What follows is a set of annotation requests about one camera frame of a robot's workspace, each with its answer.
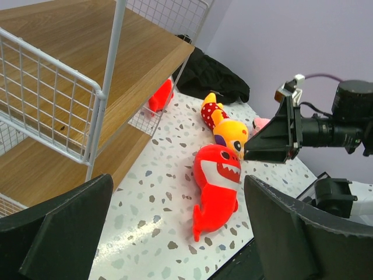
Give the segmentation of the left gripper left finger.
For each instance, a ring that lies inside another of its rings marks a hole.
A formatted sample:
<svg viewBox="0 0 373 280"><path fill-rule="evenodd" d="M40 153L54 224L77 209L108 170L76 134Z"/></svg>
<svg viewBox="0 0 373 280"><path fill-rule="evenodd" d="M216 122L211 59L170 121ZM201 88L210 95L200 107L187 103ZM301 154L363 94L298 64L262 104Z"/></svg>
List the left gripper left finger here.
<svg viewBox="0 0 373 280"><path fill-rule="evenodd" d="M1 279L88 279L113 186L102 174L1 218Z"/></svg>

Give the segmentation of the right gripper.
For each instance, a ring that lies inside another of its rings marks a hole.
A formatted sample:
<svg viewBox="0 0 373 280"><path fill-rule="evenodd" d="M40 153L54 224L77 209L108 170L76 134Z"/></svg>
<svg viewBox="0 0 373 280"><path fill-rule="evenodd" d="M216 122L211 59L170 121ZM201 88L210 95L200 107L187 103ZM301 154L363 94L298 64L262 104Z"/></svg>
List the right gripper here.
<svg viewBox="0 0 373 280"><path fill-rule="evenodd" d="M284 163L294 159L302 148L300 106L292 97L280 103L275 116L244 145L244 159Z"/></svg>

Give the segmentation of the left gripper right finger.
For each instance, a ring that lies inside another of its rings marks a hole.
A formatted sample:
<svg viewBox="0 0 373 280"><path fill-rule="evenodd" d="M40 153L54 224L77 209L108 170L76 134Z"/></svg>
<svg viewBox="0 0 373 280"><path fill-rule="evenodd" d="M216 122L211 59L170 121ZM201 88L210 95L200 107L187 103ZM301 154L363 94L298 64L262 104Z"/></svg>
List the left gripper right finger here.
<svg viewBox="0 0 373 280"><path fill-rule="evenodd" d="M256 176L244 180L265 279L372 279L372 226L334 216Z"/></svg>

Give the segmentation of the yellow plush red dotted dress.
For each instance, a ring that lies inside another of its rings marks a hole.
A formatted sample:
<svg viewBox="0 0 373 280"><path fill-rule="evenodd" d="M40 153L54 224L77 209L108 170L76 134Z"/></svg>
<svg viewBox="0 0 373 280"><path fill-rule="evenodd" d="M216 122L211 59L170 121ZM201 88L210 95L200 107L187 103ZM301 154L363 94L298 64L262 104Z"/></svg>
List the yellow plush red dotted dress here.
<svg viewBox="0 0 373 280"><path fill-rule="evenodd" d="M248 127L234 120L224 111L222 103L217 102L214 92L210 92L200 108L202 120L212 131L215 143L231 149L240 160L244 159L244 144L249 140Z"/></svg>

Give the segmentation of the red shark plush front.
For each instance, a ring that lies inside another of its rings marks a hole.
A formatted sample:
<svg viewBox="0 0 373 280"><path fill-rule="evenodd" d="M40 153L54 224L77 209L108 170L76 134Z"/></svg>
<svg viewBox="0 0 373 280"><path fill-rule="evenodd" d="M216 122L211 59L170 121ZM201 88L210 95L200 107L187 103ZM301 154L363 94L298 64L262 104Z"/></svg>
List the red shark plush front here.
<svg viewBox="0 0 373 280"><path fill-rule="evenodd" d="M231 149L209 144L195 155L193 173L201 190L192 215L193 238L198 242L202 233L219 230L238 210L241 163Z"/></svg>

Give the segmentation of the red shark plush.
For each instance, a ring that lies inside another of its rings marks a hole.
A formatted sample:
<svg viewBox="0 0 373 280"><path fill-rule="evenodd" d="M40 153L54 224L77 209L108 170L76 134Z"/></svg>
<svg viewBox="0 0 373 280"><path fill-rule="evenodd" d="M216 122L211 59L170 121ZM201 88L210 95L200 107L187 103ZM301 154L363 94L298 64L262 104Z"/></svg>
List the red shark plush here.
<svg viewBox="0 0 373 280"><path fill-rule="evenodd" d="M162 111L174 97L173 80L168 78L155 94L149 99L149 109L153 112Z"/></svg>
<svg viewBox="0 0 373 280"><path fill-rule="evenodd" d="M231 149L209 144L195 155L193 173L201 190L192 215L193 238L198 242L202 233L219 230L238 210L241 163Z"/></svg>

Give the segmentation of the red shark plush back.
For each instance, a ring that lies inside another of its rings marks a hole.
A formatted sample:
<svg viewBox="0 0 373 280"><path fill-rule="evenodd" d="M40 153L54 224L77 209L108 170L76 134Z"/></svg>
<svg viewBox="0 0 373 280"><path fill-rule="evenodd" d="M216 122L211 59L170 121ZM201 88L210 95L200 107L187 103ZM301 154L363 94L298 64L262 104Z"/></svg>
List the red shark plush back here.
<svg viewBox="0 0 373 280"><path fill-rule="evenodd" d="M153 112L162 111L174 97L173 80L168 78L155 94L149 99L149 109Z"/></svg>

